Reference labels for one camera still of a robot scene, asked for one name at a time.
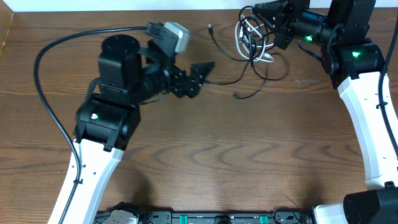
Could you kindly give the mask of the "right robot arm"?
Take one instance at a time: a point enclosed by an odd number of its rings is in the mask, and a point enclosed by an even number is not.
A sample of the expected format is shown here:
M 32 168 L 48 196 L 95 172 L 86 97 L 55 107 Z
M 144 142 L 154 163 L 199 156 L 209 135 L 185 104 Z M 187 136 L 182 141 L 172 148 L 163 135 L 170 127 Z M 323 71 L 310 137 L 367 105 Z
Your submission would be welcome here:
M 374 0 L 333 0 L 328 14 L 309 9 L 308 1 L 256 4 L 253 14 L 286 49 L 295 38 L 319 45 L 318 56 L 353 122 L 363 157 L 366 190 L 340 203 L 310 208 L 300 223 L 397 222 L 397 115 L 387 66 L 390 55 L 369 38 Z

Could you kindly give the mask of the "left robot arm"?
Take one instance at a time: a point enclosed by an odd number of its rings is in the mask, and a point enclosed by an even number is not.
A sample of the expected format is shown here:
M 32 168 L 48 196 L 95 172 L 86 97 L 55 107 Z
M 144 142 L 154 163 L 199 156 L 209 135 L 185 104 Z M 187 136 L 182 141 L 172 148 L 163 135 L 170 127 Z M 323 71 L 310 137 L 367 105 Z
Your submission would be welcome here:
M 73 151 L 50 223 L 92 223 L 106 186 L 141 120 L 140 107 L 165 91 L 181 98 L 199 94 L 212 61 L 189 72 L 175 65 L 176 38 L 141 47 L 130 35 L 102 43 L 99 77 L 76 112 Z

